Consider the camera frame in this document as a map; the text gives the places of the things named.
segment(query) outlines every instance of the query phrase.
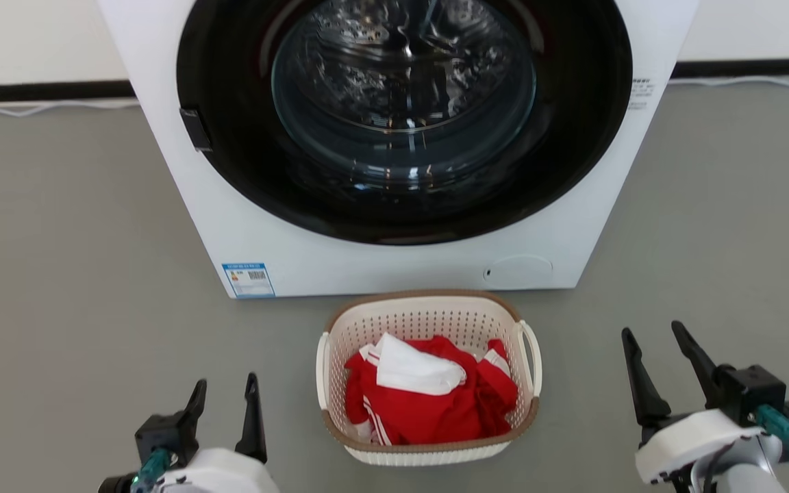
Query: wall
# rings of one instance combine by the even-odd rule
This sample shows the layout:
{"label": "wall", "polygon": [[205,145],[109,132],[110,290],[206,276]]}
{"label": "wall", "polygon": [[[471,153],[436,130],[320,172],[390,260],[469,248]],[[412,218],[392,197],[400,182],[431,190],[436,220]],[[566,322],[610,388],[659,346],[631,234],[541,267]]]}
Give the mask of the wall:
{"label": "wall", "polygon": [[[789,58],[789,0],[704,0],[680,60]],[[126,78],[95,0],[0,0],[0,84]]]}

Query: floor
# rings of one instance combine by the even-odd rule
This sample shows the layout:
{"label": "floor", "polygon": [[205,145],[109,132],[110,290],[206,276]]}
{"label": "floor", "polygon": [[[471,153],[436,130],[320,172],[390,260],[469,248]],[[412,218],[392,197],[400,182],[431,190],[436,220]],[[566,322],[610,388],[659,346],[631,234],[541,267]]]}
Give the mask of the floor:
{"label": "floor", "polygon": [[132,433],[202,377],[200,443],[232,446],[249,371],[283,492],[644,490],[626,325],[678,412],[703,398],[673,319],[789,396],[789,89],[670,88],[579,287],[504,297],[544,352],[534,427],[484,462],[364,466],[316,403],[318,335],[347,299],[229,300],[140,110],[0,116],[0,491],[134,470]]}

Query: blue and white sticker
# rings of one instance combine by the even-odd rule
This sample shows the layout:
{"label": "blue and white sticker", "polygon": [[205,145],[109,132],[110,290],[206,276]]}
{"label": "blue and white sticker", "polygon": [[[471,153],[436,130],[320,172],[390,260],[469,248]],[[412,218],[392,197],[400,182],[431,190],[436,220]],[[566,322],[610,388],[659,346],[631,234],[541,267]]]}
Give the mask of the blue and white sticker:
{"label": "blue and white sticker", "polygon": [[225,275],[238,299],[271,299],[276,296],[263,264],[223,264]]}

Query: laundry basket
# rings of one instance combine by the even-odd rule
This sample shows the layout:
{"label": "laundry basket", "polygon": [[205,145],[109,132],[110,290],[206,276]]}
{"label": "laundry basket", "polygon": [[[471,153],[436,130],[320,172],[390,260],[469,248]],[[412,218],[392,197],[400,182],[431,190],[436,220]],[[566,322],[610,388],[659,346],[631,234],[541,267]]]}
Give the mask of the laundry basket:
{"label": "laundry basket", "polygon": [[[489,340],[502,340],[511,377],[519,388],[516,409],[507,415],[511,431],[488,439],[435,445],[382,446],[359,440],[345,414],[349,372],[343,367],[361,346],[376,343],[383,333],[403,340],[441,335],[473,355],[484,355]],[[541,379],[540,347],[529,325],[507,302],[481,291],[407,291],[359,299],[334,316],[318,341],[316,354],[318,404],[328,430],[356,459],[379,466],[436,466],[501,452],[528,430],[538,414]]]}

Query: front-loading washing machine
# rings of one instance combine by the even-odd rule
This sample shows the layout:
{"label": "front-loading washing machine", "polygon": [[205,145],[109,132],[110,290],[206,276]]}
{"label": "front-loading washing machine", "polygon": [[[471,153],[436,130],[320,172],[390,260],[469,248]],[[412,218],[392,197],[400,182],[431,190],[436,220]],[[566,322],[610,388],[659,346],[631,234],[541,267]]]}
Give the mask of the front-loading washing machine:
{"label": "front-loading washing machine", "polygon": [[235,299],[573,288],[699,0],[100,0]]}

